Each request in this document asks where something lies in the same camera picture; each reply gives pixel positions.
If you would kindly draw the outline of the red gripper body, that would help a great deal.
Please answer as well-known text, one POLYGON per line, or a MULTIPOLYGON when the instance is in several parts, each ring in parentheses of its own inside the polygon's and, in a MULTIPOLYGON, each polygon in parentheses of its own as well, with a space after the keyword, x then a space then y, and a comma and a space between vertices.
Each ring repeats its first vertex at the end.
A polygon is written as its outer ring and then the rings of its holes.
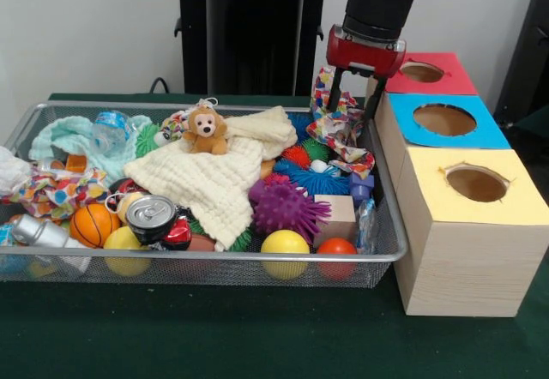
POLYGON ((329 32, 327 62, 329 65, 358 73, 363 77, 391 78, 401 67, 406 55, 406 42, 372 42, 347 33, 333 25, 329 32))

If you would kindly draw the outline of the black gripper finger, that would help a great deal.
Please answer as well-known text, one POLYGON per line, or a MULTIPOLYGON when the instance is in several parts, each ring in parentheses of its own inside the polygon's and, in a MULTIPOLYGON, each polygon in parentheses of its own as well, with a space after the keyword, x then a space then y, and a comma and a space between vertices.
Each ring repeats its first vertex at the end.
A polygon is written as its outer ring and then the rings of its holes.
POLYGON ((378 105, 383 97, 386 87, 386 79, 383 77, 372 76, 368 79, 365 96, 365 121, 370 121, 375 117, 378 105))
POLYGON ((341 89, 340 89, 341 78, 344 72, 345 72, 344 69, 341 69, 341 68, 335 69, 332 85, 330 88, 329 102, 328 102, 328 110, 330 112, 335 112, 337 110, 339 100, 341 97, 341 89))

